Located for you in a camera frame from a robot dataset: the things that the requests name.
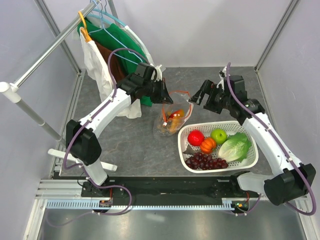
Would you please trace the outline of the clear zip top bag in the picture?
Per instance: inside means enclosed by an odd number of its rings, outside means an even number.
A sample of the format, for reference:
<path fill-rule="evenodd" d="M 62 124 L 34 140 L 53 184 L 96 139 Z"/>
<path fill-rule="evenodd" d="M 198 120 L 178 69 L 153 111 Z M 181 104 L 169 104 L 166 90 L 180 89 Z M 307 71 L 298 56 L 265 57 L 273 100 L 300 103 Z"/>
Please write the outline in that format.
<path fill-rule="evenodd" d="M 191 117 L 194 104 L 189 102 L 188 91 L 176 90 L 169 92 L 173 104 L 163 103 L 160 115 L 155 119 L 153 135 L 167 137 L 177 133 Z"/>

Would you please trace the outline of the yellow ginger root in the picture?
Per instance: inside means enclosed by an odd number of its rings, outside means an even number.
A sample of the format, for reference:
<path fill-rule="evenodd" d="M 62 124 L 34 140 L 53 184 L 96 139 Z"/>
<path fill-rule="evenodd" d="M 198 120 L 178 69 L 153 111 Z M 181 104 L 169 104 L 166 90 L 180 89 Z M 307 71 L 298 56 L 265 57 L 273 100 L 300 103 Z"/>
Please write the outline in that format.
<path fill-rule="evenodd" d="M 182 118 L 169 118 L 164 128 L 170 134 L 174 134 L 181 128 L 183 122 Z"/>

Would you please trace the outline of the brown longan cluster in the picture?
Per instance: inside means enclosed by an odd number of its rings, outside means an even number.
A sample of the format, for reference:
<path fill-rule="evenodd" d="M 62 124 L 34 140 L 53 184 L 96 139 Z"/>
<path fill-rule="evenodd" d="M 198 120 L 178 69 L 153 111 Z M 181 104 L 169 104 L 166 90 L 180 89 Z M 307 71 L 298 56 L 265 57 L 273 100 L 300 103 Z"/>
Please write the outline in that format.
<path fill-rule="evenodd" d="M 172 120 L 169 121 L 157 121 L 155 123 L 155 129 L 158 133 L 163 135 L 171 135 L 171 126 L 172 126 Z"/>

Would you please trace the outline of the green apple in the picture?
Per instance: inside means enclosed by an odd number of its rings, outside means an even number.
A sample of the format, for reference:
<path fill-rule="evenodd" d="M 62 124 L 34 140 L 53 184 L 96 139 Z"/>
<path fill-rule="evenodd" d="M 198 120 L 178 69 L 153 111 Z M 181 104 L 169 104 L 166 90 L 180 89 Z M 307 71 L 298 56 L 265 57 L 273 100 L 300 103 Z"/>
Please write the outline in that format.
<path fill-rule="evenodd" d="M 216 142 L 217 145 L 222 145 L 228 139 L 226 132 L 220 128 L 212 130 L 210 137 Z"/>

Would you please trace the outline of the red apple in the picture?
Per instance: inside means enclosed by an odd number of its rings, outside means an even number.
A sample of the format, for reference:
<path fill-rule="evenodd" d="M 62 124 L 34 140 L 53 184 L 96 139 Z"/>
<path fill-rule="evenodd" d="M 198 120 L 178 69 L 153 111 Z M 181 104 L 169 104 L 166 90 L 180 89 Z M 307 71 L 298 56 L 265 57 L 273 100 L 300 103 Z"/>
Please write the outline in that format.
<path fill-rule="evenodd" d="M 187 137 L 189 144 L 196 147 L 199 147 L 204 140 L 205 136 L 200 130 L 191 131 Z"/>

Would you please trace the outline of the small orange pumpkin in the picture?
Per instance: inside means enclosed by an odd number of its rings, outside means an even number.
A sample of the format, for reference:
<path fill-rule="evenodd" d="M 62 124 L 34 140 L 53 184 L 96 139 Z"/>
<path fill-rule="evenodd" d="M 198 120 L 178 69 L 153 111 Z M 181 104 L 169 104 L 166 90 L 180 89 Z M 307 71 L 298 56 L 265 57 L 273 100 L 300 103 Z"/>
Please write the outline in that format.
<path fill-rule="evenodd" d="M 200 144 L 200 150 L 204 154 L 210 154 L 215 150 L 217 147 L 216 141 L 211 138 L 207 137 L 203 140 L 203 142 Z"/>

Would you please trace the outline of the purple grape bunch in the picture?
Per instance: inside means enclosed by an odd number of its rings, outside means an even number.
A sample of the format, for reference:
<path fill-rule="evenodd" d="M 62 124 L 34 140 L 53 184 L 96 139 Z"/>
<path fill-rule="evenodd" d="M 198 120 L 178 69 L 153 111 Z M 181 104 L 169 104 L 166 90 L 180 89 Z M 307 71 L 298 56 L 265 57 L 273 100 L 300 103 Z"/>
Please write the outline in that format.
<path fill-rule="evenodd" d="M 196 152 L 194 155 L 188 157 L 185 161 L 188 168 L 192 170 L 218 170 L 227 169 L 229 164 L 222 158 L 214 158 L 211 154 L 204 154 Z"/>

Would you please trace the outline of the red yellow mango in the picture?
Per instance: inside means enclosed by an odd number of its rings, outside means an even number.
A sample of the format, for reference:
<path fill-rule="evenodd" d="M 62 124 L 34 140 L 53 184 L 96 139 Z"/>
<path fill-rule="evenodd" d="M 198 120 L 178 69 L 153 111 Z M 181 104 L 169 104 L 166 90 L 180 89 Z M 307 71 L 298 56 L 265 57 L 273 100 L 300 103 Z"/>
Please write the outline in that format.
<path fill-rule="evenodd" d="M 179 119 L 185 117 L 185 111 L 183 109 L 179 109 L 174 111 L 168 116 L 168 119 Z"/>

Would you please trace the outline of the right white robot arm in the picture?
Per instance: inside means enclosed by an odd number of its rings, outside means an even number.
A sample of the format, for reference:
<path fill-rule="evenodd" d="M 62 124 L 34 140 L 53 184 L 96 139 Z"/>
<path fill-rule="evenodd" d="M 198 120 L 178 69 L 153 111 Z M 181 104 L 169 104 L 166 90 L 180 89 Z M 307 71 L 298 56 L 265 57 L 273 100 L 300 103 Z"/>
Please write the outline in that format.
<path fill-rule="evenodd" d="M 284 144 L 260 102 L 248 98 L 243 77 L 226 76 L 218 84 L 207 79 L 189 101 L 200 105 L 205 95 L 208 99 L 204 109 L 217 114 L 223 109 L 228 110 L 253 137 L 272 171 L 271 175 L 238 173 L 236 180 L 229 184 L 230 193 L 235 197 L 242 196 L 246 191 L 260 193 L 276 206 L 309 194 L 315 209 L 316 199 L 311 185 L 316 169 L 310 163 L 303 164 Z"/>

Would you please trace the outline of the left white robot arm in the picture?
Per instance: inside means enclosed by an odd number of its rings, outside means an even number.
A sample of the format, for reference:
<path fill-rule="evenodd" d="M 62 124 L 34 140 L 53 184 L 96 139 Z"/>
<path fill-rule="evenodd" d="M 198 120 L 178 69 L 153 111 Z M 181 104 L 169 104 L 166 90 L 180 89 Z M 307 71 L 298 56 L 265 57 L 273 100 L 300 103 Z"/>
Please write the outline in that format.
<path fill-rule="evenodd" d="M 66 125 L 66 155 L 72 155 L 78 166 L 92 182 L 92 191 L 106 196 L 110 185 L 100 162 L 102 148 L 99 136 L 105 127 L 125 108 L 141 97 L 149 97 L 153 104 L 173 104 L 164 80 L 157 79 L 154 66 L 141 62 L 134 73 L 119 81 L 111 94 L 90 114 Z"/>

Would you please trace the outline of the brown garment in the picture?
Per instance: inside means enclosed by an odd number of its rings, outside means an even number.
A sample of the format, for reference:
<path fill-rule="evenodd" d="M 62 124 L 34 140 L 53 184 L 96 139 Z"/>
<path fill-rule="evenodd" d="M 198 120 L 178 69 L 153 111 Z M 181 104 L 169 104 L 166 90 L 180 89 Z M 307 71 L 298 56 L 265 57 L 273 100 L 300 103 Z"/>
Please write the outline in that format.
<path fill-rule="evenodd" d="M 98 50 L 100 51 L 104 61 L 107 63 L 108 67 L 110 68 L 111 73 L 113 74 L 113 76 L 115 78 L 115 81 L 118 83 L 119 81 L 124 79 L 126 77 L 125 71 L 123 70 L 123 67 L 122 67 L 121 63 L 119 62 L 117 56 L 113 55 L 111 57 L 110 63 L 108 63 L 108 58 L 109 58 L 112 51 L 109 50 L 108 48 L 102 46 L 97 41 L 95 41 L 95 44 L 96 44 Z"/>

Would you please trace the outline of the grey toy fish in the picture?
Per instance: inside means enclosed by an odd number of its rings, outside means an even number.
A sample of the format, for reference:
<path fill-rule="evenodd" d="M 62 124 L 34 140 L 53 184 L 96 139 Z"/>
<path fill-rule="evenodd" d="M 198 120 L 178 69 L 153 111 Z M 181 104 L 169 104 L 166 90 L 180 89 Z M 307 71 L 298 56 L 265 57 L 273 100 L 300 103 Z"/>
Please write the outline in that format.
<path fill-rule="evenodd" d="M 194 155 L 196 151 L 188 144 L 186 150 L 182 152 L 185 155 Z"/>

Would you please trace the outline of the green lettuce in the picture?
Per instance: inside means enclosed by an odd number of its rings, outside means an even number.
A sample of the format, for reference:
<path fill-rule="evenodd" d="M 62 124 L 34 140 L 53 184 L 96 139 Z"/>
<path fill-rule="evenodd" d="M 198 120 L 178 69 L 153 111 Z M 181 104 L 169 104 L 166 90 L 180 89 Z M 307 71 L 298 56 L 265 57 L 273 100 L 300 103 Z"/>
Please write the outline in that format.
<path fill-rule="evenodd" d="M 229 162 L 242 162 L 247 158 L 248 151 L 252 146 L 251 141 L 245 133 L 237 132 L 231 135 L 219 148 L 218 158 Z"/>

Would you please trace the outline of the white shirt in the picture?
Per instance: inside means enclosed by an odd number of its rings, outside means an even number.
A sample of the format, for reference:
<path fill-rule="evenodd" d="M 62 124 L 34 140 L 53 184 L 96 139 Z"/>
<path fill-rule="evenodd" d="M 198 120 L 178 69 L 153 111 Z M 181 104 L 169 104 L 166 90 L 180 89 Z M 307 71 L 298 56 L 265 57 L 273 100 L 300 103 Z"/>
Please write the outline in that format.
<path fill-rule="evenodd" d="M 82 33 L 83 27 L 80 27 L 80 41 L 84 53 L 84 64 L 88 76 L 96 81 L 101 102 L 113 92 L 114 84 L 109 73 L 106 61 L 103 59 L 96 43 L 93 40 L 86 41 Z M 137 99 L 132 105 L 126 107 L 117 117 L 127 117 L 128 119 L 136 119 L 142 116 L 140 100 Z"/>

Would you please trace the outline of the green shirt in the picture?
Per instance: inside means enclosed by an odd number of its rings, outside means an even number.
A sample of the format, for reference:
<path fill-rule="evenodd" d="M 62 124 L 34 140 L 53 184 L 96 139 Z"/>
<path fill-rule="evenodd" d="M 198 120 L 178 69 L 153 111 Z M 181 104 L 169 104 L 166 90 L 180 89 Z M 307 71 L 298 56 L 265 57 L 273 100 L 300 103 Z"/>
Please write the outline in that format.
<path fill-rule="evenodd" d="M 77 26 L 84 65 L 90 78 L 96 81 L 100 99 L 104 101 L 113 91 L 113 81 L 121 81 L 134 73 L 140 62 L 145 62 L 146 54 L 131 37 L 112 23 L 99 28 L 87 18 Z"/>

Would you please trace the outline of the white plastic basket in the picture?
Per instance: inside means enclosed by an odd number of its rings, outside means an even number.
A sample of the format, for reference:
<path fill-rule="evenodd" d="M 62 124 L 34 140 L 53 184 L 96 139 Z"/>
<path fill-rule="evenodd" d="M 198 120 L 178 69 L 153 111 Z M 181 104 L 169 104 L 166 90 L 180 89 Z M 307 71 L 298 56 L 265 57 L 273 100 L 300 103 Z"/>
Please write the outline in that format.
<path fill-rule="evenodd" d="M 196 174 L 248 169 L 259 158 L 255 140 L 236 120 L 184 126 L 178 151 L 182 165 Z"/>

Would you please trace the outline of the orange hanger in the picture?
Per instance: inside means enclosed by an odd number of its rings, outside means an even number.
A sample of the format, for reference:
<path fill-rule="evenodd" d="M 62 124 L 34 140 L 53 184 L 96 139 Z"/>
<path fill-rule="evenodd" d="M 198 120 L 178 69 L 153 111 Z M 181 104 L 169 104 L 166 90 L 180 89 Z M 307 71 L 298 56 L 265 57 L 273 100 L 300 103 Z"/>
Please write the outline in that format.
<path fill-rule="evenodd" d="M 88 43 L 88 42 L 92 41 L 92 39 L 91 39 L 91 37 L 90 37 L 90 35 L 88 33 L 87 24 L 86 24 L 85 18 L 84 18 L 84 16 L 83 16 L 81 11 L 78 11 L 78 15 L 79 15 L 79 17 L 80 17 L 80 19 L 82 21 L 82 24 L 83 24 L 83 26 L 80 27 L 79 31 L 82 34 L 85 42 Z"/>

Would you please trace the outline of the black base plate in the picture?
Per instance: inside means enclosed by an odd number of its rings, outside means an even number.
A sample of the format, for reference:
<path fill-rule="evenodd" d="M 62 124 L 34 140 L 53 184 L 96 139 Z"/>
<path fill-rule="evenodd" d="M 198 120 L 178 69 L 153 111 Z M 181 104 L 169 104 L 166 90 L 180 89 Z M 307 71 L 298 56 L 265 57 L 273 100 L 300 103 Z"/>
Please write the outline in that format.
<path fill-rule="evenodd" d="M 114 176 L 104 185 L 127 188 L 136 204 L 218 204 L 224 198 L 258 197 L 241 190 L 230 176 Z"/>

